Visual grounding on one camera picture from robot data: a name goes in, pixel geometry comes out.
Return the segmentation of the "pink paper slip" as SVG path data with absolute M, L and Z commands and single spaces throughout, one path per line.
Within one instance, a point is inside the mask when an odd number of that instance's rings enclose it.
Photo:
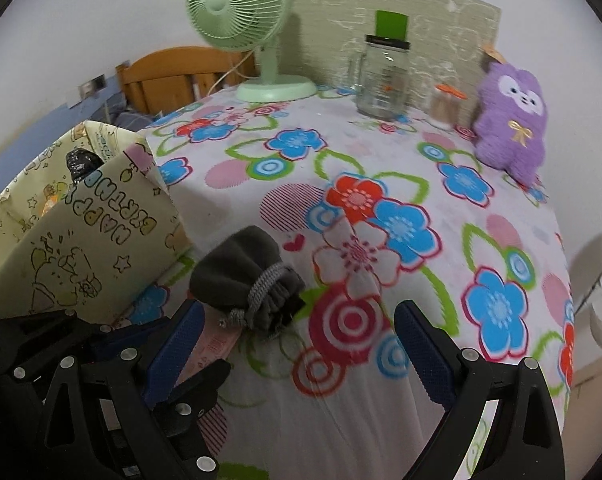
M 217 310 L 205 304 L 203 311 L 203 330 L 176 380 L 176 386 L 213 362 L 226 359 L 241 335 L 241 327 L 223 326 L 222 314 Z

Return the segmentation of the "grey drawstring pouch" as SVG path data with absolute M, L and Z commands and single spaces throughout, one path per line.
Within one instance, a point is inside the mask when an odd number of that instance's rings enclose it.
M 232 234 L 196 264 L 189 290 L 220 312 L 220 327 L 275 336 L 304 306 L 305 283 L 257 226 Z

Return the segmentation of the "black plastic bag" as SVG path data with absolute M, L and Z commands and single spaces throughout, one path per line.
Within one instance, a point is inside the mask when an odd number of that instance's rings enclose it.
M 66 154 L 66 168 L 69 170 L 73 183 L 83 181 L 102 165 L 103 160 L 86 148 L 74 148 Z

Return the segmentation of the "floral tablecloth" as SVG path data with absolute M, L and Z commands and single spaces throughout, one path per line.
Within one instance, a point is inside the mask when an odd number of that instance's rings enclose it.
M 543 185 L 476 160 L 466 129 L 362 116 L 344 89 L 248 104 L 225 90 L 144 130 L 192 248 L 130 318 L 173 307 L 194 264 L 258 226 L 305 283 L 276 337 L 243 334 L 200 422 L 223 479 L 398 479 L 441 418 L 393 329 L 410 299 L 458 346 L 540 363 L 566 416 L 568 264 Z

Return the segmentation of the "yellow fabric storage box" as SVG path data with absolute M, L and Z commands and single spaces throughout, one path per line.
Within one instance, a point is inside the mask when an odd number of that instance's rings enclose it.
M 103 160 L 78 183 L 74 148 Z M 112 324 L 190 246 L 144 137 L 86 120 L 0 193 L 0 318 L 70 310 Z

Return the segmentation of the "blue plaid pillow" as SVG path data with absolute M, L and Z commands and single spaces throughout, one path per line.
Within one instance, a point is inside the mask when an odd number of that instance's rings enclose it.
M 154 123 L 154 117 L 126 110 L 116 116 L 113 125 L 133 132 L 138 132 Z

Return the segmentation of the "purple plush toy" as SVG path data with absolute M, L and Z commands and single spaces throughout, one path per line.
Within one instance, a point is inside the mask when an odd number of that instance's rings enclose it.
M 478 93 L 476 158 L 529 188 L 546 155 L 548 108 L 540 83 L 527 70 L 493 62 Z

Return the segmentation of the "small cotton swab jar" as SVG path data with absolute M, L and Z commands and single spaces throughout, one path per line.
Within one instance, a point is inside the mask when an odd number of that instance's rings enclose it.
M 461 105 L 467 96 L 449 84 L 436 84 L 430 94 L 429 122 L 442 130 L 453 129 L 458 124 Z

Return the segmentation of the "glass mason jar mug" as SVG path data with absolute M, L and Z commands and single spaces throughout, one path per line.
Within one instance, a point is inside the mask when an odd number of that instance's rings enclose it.
M 351 57 L 350 83 L 359 113 L 382 120 L 403 114 L 408 93 L 406 40 L 367 35 L 362 52 Z

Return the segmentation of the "green desk fan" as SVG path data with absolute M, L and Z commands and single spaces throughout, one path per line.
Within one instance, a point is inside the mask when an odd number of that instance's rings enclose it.
M 258 52 L 260 74 L 238 85 L 236 96 L 250 103 L 295 101 L 314 96 L 316 84 L 278 70 L 278 39 L 292 0 L 186 0 L 190 22 L 213 48 Z

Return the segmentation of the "green cartoon backing board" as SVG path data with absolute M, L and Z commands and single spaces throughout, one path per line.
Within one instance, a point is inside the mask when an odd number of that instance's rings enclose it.
M 426 108 L 433 87 L 448 84 L 465 93 L 459 120 L 471 125 L 485 74 L 483 48 L 494 44 L 500 21 L 499 8 L 482 0 L 293 0 L 279 38 L 280 72 L 346 84 L 379 10 L 408 18 L 409 104 Z

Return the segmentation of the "green jar straw cap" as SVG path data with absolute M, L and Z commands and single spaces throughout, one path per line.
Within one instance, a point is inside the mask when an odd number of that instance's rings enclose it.
M 406 41 L 408 33 L 409 18 L 405 14 L 387 11 L 376 11 L 376 24 L 374 31 L 382 38 Z

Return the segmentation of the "wall power socket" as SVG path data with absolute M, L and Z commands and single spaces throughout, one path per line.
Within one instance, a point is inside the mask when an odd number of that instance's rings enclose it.
M 86 100 L 92 96 L 96 96 L 98 92 L 107 87 L 107 79 L 103 75 L 99 75 L 91 80 L 84 82 L 78 86 L 78 92 L 80 92 L 80 99 Z

